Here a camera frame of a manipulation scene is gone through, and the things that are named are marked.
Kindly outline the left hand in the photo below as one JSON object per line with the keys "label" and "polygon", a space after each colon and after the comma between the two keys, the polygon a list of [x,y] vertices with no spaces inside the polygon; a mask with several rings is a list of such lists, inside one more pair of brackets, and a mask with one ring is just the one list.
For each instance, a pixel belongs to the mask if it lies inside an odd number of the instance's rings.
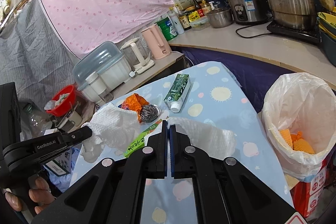
{"label": "left hand", "polygon": [[[32,202],[38,204],[34,207],[34,209],[35,213],[39,214],[47,206],[49,206],[55,198],[50,192],[48,182],[46,182],[46,180],[41,176],[38,176],[35,179],[35,186],[36,187],[34,189],[29,190],[29,198]],[[9,191],[5,191],[3,193],[5,194],[7,202],[15,211],[22,211],[23,203],[18,196]]]}

